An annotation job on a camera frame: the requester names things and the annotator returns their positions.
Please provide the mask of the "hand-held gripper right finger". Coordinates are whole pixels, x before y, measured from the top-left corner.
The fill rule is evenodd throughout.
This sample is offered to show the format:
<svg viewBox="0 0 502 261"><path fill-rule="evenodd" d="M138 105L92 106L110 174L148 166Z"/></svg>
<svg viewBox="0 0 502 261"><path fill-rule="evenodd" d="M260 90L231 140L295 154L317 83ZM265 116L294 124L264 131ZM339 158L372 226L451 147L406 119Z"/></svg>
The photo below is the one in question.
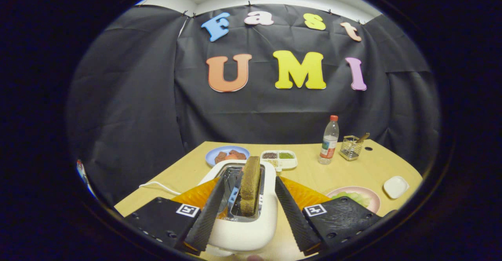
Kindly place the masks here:
<svg viewBox="0 0 502 261"><path fill-rule="evenodd" d="M275 193L303 253L340 251L382 220L350 197L330 199L281 176Z"/></svg>

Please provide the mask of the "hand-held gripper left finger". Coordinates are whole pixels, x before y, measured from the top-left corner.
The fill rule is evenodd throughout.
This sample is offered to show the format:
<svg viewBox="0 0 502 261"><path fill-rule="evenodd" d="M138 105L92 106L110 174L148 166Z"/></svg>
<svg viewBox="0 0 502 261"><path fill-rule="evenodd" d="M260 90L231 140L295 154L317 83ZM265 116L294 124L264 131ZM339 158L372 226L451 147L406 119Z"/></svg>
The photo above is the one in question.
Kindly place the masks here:
<svg viewBox="0 0 502 261"><path fill-rule="evenodd" d="M188 254L204 252L225 192L222 178L212 179L205 185L209 187L209 195L203 199L202 207L157 197L124 220L162 247Z"/></svg>

